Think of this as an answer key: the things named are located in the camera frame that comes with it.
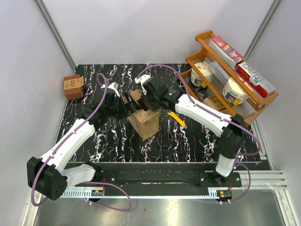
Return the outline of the brown cardboard express box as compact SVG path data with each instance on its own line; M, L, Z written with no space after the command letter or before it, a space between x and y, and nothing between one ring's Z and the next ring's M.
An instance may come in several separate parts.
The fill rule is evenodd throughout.
M131 98L142 109L132 113L129 117L127 117L127 120L139 134L142 141L144 141L159 132L160 110L151 110L147 103L143 100L142 94L143 92L139 89L130 93Z

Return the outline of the yellow utility knife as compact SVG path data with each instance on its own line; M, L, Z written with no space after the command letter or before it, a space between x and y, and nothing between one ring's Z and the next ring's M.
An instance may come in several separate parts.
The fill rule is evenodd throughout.
M175 114L174 112L168 112L167 115L174 118L184 129L187 129L185 122L182 119L180 119L180 117L177 114Z

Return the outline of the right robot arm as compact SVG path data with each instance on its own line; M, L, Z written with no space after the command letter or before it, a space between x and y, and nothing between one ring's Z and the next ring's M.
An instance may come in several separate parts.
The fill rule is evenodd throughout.
M214 182L225 186L231 180L235 158L246 140L244 119L241 115L230 116L189 96L184 88L173 85L168 88L159 77L143 75L135 79L142 88L142 98L152 110L160 108L183 114L211 130L218 138L217 162Z

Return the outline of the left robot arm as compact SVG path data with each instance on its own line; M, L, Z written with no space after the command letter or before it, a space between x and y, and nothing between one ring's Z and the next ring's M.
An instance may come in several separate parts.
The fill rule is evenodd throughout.
M55 201L71 186L85 182L91 186L101 183L101 167L90 162L70 169L66 169L66 165L109 118L124 119L141 109L128 92L124 94L125 97L120 97L112 89L101 92L100 103L93 102L54 147L40 158L29 159L27 179L33 193L39 192Z

